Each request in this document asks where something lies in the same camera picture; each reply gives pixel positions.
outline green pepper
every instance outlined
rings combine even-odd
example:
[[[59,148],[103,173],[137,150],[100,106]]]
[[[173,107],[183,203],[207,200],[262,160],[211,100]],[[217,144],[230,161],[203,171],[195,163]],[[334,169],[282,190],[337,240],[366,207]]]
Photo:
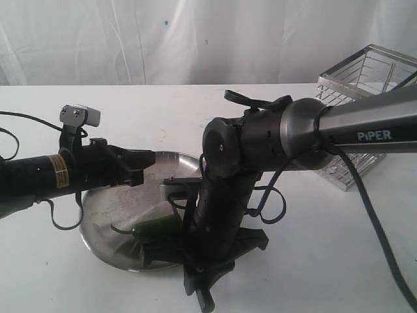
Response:
[[[120,230],[111,224],[110,228],[117,233],[133,235],[142,243],[148,243],[158,238],[179,232],[180,223],[178,218],[174,214],[171,214],[154,220],[146,220],[137,223],[130,231]]]

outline white backdrop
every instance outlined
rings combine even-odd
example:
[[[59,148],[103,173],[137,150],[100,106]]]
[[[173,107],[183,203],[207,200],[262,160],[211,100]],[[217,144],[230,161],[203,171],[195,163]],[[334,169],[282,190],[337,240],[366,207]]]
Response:
[[[417,57],[417,1],[0,0],[0,84],[316,82],[369,43]]]

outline stainless steel bowl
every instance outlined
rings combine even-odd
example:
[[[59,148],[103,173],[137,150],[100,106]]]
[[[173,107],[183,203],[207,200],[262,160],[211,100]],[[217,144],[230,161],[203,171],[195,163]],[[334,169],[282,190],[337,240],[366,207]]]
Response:
[[[139,260],[139,244],[133,236],[113,231],[131,230],[138,222],[172,214],[163,200],[161,185],[170,177],[200,177],[198,159],[170,151],[156,152],[156,162],[144,170],[145,183],[136,187],[118,186],[90,190],[83,199],[84,219],[81,236],[87,248],[99,259],[127,271],[154,271],[176,266],[154,261],[144,267]]]

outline white table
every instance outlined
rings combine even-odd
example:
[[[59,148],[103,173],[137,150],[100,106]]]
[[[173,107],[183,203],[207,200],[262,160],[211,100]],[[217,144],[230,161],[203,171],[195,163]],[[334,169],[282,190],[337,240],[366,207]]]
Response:
[[[0,87],[0,110],[33,114],[59,124],[68,103],[102,111],[88,128],[121,147],[199,155],[205,125],[216,116],[238,117],[224,89],[274,100],[314,97],[315,84],[198,86]],[[19,136],[19,158],[53,154],[59,133],[32,121],[0,117]],[[0,153],[14,143],[0,136]],[[389,155],[364,179],[402,272],[417,292],[417,155]],[[411,312],[388,270],[356,188],[342,192],[313,172],[284,173],[277,183],[287,216],[264,226],[268,248],[237,260],[212,288],[216,312]],[[254,205],[260,195],[253,196]],[[75,222],[73,196],[56,199],[57,220]],[[268,216],[281,203],[272,196]],[[129,273],[93,256],[78,230],[59,231],[46,204],[0,220],[0,312],[199,312],[187,297],[182,269]]]

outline metal wire rack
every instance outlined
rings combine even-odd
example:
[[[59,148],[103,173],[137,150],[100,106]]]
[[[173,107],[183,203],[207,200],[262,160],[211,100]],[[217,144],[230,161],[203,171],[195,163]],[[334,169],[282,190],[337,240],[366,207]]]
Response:
[[[348,105],[362,97],[412,83],[417,83],[416,58],[370,44],[319,76],[317,99],[331,106]],[[385,157],[379,153],[353,153],[349,156],[360,175]],[[318,172],[342,190],[354,184],[352,175],[339,157]]]

